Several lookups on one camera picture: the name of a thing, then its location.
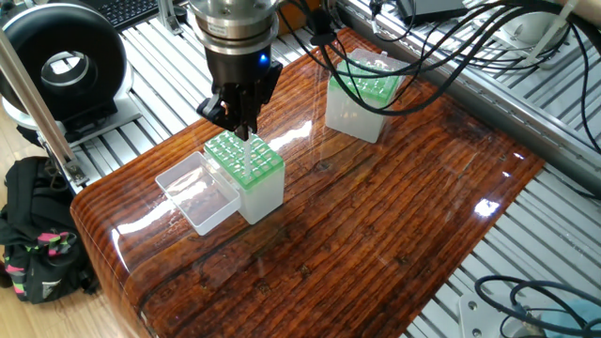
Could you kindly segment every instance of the blue led light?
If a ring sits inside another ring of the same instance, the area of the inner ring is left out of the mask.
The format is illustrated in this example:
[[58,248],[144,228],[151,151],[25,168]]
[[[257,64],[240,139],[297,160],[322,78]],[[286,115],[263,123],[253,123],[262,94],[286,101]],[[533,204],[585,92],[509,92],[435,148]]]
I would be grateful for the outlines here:
[[270,59],[265,55],[265,54],[261,54],[261,56],[259,57],[259,63],[261,65],[265,65],[267,63],[269,63]]

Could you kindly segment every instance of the keyboard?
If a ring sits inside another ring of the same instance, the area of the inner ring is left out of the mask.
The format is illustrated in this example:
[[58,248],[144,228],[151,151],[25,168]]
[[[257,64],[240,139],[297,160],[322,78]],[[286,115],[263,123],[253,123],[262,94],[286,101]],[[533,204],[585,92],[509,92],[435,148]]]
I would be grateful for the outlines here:
[[[84,0],[102,14],[117,31],[130,28],[159,13],[157,0]],[[176,0],[177,5],[183,0]]]

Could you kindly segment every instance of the white plastic box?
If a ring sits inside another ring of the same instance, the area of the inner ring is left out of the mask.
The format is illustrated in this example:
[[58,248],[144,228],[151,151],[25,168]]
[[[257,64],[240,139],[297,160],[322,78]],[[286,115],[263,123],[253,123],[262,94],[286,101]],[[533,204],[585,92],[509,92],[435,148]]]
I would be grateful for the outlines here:
[[255,224],[284,202],[285,164],[254,135],[251,150],[247,175],[242,141],[224,131],[155,180],[201,236],[236,211]]
[[[348,56],[353,61],[362,65],[386,71],[398,70],[407,64],[385,54],[375,54],[366,50],[357,49]],[[372,74],[371,72],[348,65],[345,61],[338,64],[339,71],[351,74]],[[357,94],[350,77],[341,76],[353,93]],[[403,83],[405,77],[390,76],[381,79],[363,79],[353,77],[362,99],[369,105],[381,108],[394,99],[398,87]],[[365,110],[340,87],[336,79],[330,78],[328,84],[328,104],[326,108],[326,126],[337,131],[360,138],[369,143],[378,141],[378,137],[384,127],[385,116],[377,115]]]
[[245,170],[244,144],[232,132],[224,131],[205,143],[205,154],[239,192],[239,213],[248,223],[259,222],[284,202],[284,161],[258,136],[251,135],[250,175]]

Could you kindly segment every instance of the black bag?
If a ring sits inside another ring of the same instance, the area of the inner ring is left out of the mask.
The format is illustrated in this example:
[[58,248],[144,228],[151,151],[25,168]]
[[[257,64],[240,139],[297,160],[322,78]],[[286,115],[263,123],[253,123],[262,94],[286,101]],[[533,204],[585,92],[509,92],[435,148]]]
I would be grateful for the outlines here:
[[5,268],[19,300],[57,300],[98,281],[69,214],[73,196],[48,158],[16,161],[8,170],[8,204],[0,212]]

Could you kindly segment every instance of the clear plastic lid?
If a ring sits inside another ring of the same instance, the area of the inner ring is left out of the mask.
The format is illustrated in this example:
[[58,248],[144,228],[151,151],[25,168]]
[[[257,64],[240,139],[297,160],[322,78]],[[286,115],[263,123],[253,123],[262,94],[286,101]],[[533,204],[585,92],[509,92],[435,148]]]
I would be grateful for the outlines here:
[[200,152],[194,152],[155,180],[201,236],[240,208],[238,191]]

